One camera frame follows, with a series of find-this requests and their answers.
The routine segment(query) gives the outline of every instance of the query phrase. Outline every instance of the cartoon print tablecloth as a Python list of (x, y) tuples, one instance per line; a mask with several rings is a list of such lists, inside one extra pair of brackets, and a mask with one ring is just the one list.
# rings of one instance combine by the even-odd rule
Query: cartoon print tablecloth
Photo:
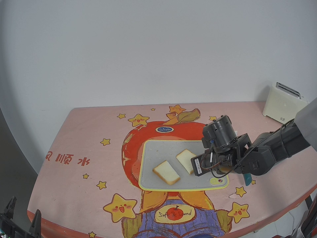
[(200, 140), (203, 126), (223, 114), (253, 141), (281, 125), (263, 117), (263, 107), (231, 102), (73, 109), (47, 153), (29, 217), (41, 210), (44, 237), (198, 238), (229, 236), (282, 214), (316, 185), (312, 148), (253, 177), (249, 186), (235, 173), (226, 188), (211, 191), (142, 191), (138, 185), (145, 141)]

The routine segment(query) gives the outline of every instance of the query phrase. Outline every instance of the black cable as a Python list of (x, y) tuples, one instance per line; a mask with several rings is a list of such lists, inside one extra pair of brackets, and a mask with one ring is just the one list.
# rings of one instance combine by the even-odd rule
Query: black cable
[(213, 173), (212, 170), (211, 170), (211, 173), (212, 173), (213, 177), (215, 177), (215, 178), (223, 178), (223, 177), (225, 177), (226, 175), (230, 174), (237, 166), (239, 166), (239, 165), (241, 164), (241, 162), (248, 156), (248, 154), (249, 154), (254, 148), (256, 148), (256, 147), (257, 147), (259, 144), (261, 144), (264, 140), (268, 139), (269, 137), (271, 137), (274, 133), (278, 132), (279, 130), (281, 130), (281, 133), (282, 133), (282, 128), (283, 128), (284, 126), (286, 126), (287, 124), (289, 124), (290, 122), (292, 122), (292, 121), (294, 121), (294, 119), (289, 120), (287, 123), (283, 124), (280, 128), (278, 128), (276, 131), (274, 131), (273, 133), (271, 133), (270, 135), (268, 135), (266, 138), (262, 139), (262, 140), (261, 140), (259, 143), (257, 143), (255, 146), (253, 146), (253, 147), (251, 147), (251, 148), (248, 148), (248, 149), (245, 151), (243, 158), (242, 158), (229, 172), (225, 173), (224, 175), (222, 175), (222, 176), (220, 176), (220, 177), (217, 177), (217, 176), (214, 175), (214, 173)]

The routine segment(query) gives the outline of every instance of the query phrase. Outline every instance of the white wall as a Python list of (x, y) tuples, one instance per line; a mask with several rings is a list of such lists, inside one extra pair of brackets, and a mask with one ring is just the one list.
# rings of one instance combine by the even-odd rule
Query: white wall
[(74, 107), (317, 96), (317, 0), (0, 5), (0, 107), (37, 172)]

